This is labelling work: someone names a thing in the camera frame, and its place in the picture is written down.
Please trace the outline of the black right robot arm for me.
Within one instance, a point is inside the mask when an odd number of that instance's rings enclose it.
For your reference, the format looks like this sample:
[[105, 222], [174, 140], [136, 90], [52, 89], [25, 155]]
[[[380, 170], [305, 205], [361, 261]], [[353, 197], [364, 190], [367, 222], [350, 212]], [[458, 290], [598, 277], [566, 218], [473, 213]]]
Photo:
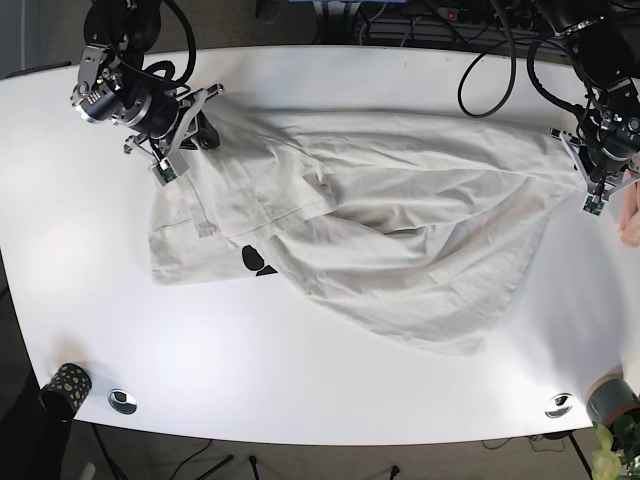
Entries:
[[[174, 14], [186, 36], [187, 64], [181, 75], [168, 60], [144, 63], [146, 52], [160, 34], [161, 7]], [[160, 185], [187, 172], [184, 152], [219, 147], [219, 134], [203, 108], [223, 87], [189, 87], [196, 64], [196, 41], [186, 15], [175, 2], [94, 1], [84, 22], [84, 38], [86, 46], [71, 105], [88, 123], [110, 121], [132, 130], [125, 152], [149, 158]]]

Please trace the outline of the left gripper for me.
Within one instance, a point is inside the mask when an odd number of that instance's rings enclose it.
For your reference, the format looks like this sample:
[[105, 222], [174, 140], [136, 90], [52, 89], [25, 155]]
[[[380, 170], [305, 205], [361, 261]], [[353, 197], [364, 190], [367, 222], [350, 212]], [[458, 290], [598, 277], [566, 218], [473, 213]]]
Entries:
[[548, 134], [562, 144], [584, 180], [585, 212], [599, 216], [611, 200], [615, 206], [621, 206], [620, 194], [639, 181], [639, 170], [632, 166], [631, 158], [611, 159], [569, 131], [551, 128]]

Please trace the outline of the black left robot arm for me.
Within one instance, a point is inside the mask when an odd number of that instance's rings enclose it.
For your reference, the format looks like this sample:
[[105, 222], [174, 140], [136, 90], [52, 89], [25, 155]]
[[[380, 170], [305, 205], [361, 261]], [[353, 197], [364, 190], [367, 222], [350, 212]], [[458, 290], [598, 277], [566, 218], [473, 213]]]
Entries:
[[[539, 1], [536, 7], [548, 27], [527, 41], [527, 75], [539, 95], [576, 119], [574, 134], [551, 134], [586, 184], [584, 211], [598, 215], [612, 196], [639, 180], [632, 165], [639, 152], [639, 61], [623, 33], [639, 13], [620, 11], [610, 1]], [[543, 44], [568, 58], [586, 90], [584, 105], [562, 100], [542, 85], [535, 60]]]

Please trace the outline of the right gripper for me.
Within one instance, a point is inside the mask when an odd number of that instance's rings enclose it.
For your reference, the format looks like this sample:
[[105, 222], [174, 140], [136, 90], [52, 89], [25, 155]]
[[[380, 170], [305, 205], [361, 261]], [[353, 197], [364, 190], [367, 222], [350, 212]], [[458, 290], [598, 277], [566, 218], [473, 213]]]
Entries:
[[212, 85], [187, 95], [178, 102], [176, 120], [165, 134], [158, 138], [153, 138], [149, 132], [131, 135], [125, 140], [124, 153], [135, 152], [149, 160], [149, 170], [161, 187], [173, 182], [189, 169], [184, 152], [213, 150], [220, 146], [218, 131], [205, 116], [203, 108], [208, 100], [223, 91], [223, 85]]

